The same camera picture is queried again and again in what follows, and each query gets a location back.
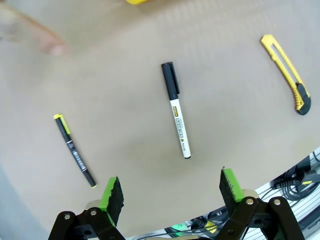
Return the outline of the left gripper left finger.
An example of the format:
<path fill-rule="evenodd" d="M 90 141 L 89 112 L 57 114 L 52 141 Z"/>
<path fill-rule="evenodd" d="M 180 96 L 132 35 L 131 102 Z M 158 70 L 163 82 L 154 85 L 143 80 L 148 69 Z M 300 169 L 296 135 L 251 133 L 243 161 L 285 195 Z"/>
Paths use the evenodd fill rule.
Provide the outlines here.
<path fill-rule="evenodd" d="M 98 206 L 76 215 L 72 211 L 60 212 L 49 234 L 49 240 L 123 240 L 117 223 L 124 206 L 120 180 L 111 177 Z"/>

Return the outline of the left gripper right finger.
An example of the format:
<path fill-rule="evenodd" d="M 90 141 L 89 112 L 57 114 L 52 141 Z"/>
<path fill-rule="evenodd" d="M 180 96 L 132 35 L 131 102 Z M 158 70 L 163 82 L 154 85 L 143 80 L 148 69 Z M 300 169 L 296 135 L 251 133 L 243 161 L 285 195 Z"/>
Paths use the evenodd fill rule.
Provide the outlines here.
<path fill-rule="evenodd" d="M 250 228 L 260 229 L 267 240 L 303 240 L 305 237 L 288 203 L 281 196 L 268 202 L 254 196 L 245 196 L 232 169 L 223 168 L 219 189 L 229 219 L 217 240 L 243 240 Z"/>

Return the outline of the person's right hand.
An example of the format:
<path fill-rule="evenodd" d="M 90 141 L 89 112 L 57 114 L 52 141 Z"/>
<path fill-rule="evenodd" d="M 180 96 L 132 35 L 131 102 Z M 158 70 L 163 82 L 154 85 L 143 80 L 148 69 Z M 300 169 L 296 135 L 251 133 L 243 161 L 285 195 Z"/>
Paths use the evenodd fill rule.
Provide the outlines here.
<path fill-rule="evenodd" d="M 0 39 L 27 42 L 54 56 L 65 51 L 65 44 L 53 31 L 3 0 L 0 2 Z"/>

